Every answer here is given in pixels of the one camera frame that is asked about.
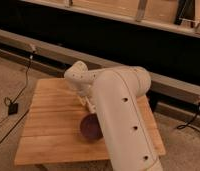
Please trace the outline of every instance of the shelf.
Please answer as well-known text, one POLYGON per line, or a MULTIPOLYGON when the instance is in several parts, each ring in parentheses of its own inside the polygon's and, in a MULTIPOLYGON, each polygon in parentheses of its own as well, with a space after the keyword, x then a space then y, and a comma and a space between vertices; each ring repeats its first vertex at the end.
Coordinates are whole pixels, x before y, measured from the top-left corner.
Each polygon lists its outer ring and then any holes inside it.
MULTIPOLYGON (((158 3, 156 3, 156 5, 154 4, 154 7, 152 7, 150 5, 154 0, 149 0, 148 5, 146 7, 147 9, 146 9, 145 17, 141 22, 136 22, 135 15, 134 16, 131 15, 132 13, 130 13, 130 12, 124 12, 124 15, 123 15, 122 14, 123 11, 118 12, 117 9, 109 11, 109 9, 112 7, 111 4, 107 5, 107 6, 104 5, 104 7, 106 7, 106 8, 103 8, 103 6, 96 7, 95 5, 93 6, 93 4, 91 6, 89 6, 88 4, 90 4, 90 0, 86 0, 86 1, 85 0, 76 0, 76 2, 81 3, 82 1, 84 1, 86 3, 85 3, 85 5, 78 5, 78 6, 74 6, 74 3, 73 3, 73 5, 69 6, 69 7, 65 6, 63 0, 21 0, 21 1, 39 4, 39 5, 45 5, 45 6, 59 8, 59 9, 67 10, 67 11, 93 15, 93 16, 97 16, 97 17, 126 22, 126 23, 130 23, 130 24, 134 24, 134 25, 140 25, 140 26, 144 26, 144 27, 149 27, 149 28, 154 28, 154 29, 158 29, 158 30, 169 31, 169 32, 177 33, 177 34, 200 38, 200 34, 196 34, 195 29, 193 29, 193 28, 189 28, 189 27, 186 27, 183 25, 178 26, 178 25, 171 24, 170 21, 173 20, 173 17, 168 16, 168 14, 170 14, 170 11, 168 12, 163 9, 162 13, 161 12, 157 13, 157 14, 154 13, 154 15, 151 16, 150 14, 153 13, 153 11, 155 11, 156 8, 159 8, 158 3), (167 17, 166 19, 168 22, 162 21, 162 18, 164 19, 164 17, 167 17)), ((176 7, 176 4, 174 3, 175 1, 167 1, 167 2, 169 3, 169 5, 171 5, 172 9, 174 9, 174 6, 176 7)), ((196 8, 198 8, 199 9, 198 11, 200 11, 200 1, 197 1, 197 2, 198 3, 196 4, 196 8)), ((200 18, 200 12, 198 12, 198 14, 196 13, 196 15, 197 15, 197 18, 200 18)))

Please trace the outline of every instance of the metal rail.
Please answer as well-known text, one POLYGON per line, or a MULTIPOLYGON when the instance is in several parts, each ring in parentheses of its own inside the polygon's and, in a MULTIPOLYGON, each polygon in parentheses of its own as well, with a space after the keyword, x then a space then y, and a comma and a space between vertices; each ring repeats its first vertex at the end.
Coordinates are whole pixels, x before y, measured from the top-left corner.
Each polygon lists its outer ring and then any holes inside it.
MULTIPOLYGON (((82 60, 90 68, 112 67, 123 65, 97 56, 81 53, 36 39, 0 30, 0 43, 31 52, 31 44, 36 46, 37 54, 67 64, 82 60)), ((169 78, 160 74, 150 73, 152 77, 151 90, 196 104, 200 99, 200 86, 169 78)))

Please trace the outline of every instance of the screw hole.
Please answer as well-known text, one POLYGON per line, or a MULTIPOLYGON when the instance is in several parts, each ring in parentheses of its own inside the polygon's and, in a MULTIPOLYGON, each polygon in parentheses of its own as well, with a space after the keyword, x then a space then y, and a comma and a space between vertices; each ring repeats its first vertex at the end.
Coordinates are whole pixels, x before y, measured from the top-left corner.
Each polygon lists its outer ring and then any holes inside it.
POLYGON ((122 100, 123 100, 123 102, 127 102, 128 98, 123 98, 122 100))
POLYGON ((136 131, 136 130, 138 130, 138 127, 137 127, 137 126, 134 126, 133 129, 136 131))
POLYGON ((148 156, 144 156, 143 159, 146 161, 148 160, 148 156))

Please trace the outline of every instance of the power adapter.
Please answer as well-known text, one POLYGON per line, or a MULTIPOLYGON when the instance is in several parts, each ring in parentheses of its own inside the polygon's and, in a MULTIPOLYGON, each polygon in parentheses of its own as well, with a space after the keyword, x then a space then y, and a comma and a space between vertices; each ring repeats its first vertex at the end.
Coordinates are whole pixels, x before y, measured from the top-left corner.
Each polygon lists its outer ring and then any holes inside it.
POLYGON ((8 106, 8 115, 17 114, 18 112, 18 103, 10 103, 8 106))

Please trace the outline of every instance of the table leg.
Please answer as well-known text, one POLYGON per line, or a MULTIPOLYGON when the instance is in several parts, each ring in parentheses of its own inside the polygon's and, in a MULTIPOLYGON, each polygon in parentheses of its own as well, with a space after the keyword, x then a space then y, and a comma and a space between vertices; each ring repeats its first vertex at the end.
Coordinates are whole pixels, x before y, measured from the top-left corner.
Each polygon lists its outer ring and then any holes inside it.
POLYGON ((43 164, 35 164, 35 166, 36 166, 40 171, 48 171, 48 169, 47 169, 43 164))

